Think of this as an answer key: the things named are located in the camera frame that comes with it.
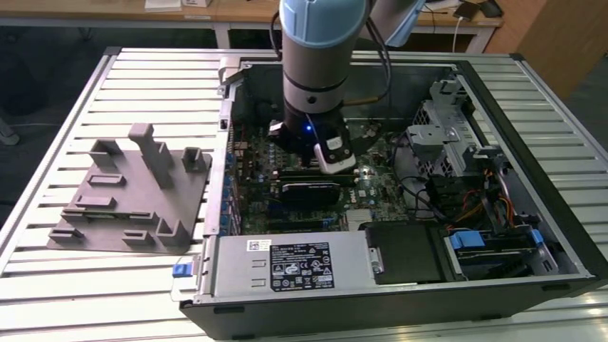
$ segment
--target power supply label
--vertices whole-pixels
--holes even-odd
[[[270,273],[275,292],[334,289],[330,243],[273,245]]]

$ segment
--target circuit board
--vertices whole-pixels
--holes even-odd
[[[366,134],[366,125],[351,128],[353,135]],[[239,193],[242,234],[277,234],[310,232],[307,223],[317,223],[315,231],[338,232],[349,230],[346,212],[351,209],[370,209],[374,221],[409,219],[406,203],[395,180],[387,154],[393,149],[390,137],[381,133],[369,152],[358,156],[358,166],[350,172],[355,183],[342,187],[335,204],[315,209],[286,208],[274,196],[277,182],[273,173],[278,170],[311,170],[318,167],[314,160],[310,167],[302,165],[298,155],[291,155],[267,140],[265,129],[242,134],[235,144],[239,165]]]

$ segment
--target aluminum slotted table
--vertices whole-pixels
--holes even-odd
[[[122,148],[135,149],[127,138],[131,123],[154,123],[155,137],[170,149],[194,146],[214,153],[223,107],[219,69],[229,58],[253,56],[273,53],[109,49],[0,231],[2,342],[209,339],[170,296],[171,267],[181,256],[61,251],[46,245],[87,174],[86,152],[97,138],[117,138]],[[374,53],[358,57],[377,59]],[[509,55],[438,53],[394,53],[393,58],[470,60],[594,241],[608,252],[607,153],[526,61]],[[479,115],[477,119],[495,141]],[[203,219],[207,204],[201,206]],[[203,227],[205,222],[197,225],[189,255],[201,252]],[[605,341],[607,305],[601,290],[506,319],[267,340]]]

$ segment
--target floor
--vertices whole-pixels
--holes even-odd
[[[239,32],[237,48],[269,48],[267,34]],[[107,46],[215,48],[210,30],[97,29],[86,41],[77,28],[0,27],[0,57],[18,56],[45,89],[47,103],[29,115],[0,115],[22,137],[17,146],[0,145],[0,226],[29,184]],[[11,84],[11,87],[26,86]],[[608,58],[581,84],[567,104],[608,148]]]

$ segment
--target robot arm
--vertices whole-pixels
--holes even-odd
[[[370,18],[377,33],[402,45],[425,0],[282,0],[285,121],[270,135],[307,161],[317,157],[325,173],[355,166],[342,108],[351,55]],[[354,101],[377,102],[379,97]]]

